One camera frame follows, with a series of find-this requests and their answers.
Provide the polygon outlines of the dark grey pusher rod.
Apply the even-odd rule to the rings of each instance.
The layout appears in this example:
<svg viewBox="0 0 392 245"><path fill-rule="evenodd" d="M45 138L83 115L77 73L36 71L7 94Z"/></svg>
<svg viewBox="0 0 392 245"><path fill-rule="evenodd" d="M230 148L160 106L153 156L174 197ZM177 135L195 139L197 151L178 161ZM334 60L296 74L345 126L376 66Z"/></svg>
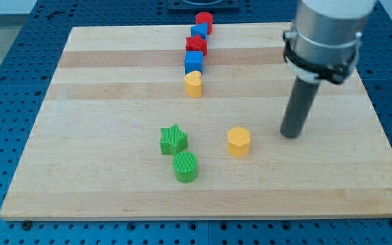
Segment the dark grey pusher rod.
<svg viewBox="0 0 392 245"><path fill-rule="evenodd" d="M299 137L319 86L319 83L305 82L296 77L280 127L283 136Z"/></svg>

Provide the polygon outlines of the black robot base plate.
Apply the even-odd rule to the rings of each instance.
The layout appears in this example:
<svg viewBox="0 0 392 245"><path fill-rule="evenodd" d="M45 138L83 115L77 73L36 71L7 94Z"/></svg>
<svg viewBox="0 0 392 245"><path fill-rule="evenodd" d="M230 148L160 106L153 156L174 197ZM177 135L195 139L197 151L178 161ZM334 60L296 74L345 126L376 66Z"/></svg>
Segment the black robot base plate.
<svg viewBox="0 0 392 245"><path fill-rule="evenodd" d="M167 0L168 12L239 11L240 0Z"/></svg>

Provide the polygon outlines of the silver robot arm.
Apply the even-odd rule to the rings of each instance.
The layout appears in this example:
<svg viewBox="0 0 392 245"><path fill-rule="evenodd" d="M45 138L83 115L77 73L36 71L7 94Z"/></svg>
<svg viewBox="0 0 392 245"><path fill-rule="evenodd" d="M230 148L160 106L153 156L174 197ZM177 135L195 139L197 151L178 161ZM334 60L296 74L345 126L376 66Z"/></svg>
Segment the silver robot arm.
<svg viewBox="0 0 392 245"><path fill-rule="evenodd" d="M376 0L299 0L291 28L282 35L283 58L295 74L283 136L300 135L323 80L339 85L352 74L375 5Z"/></svg>

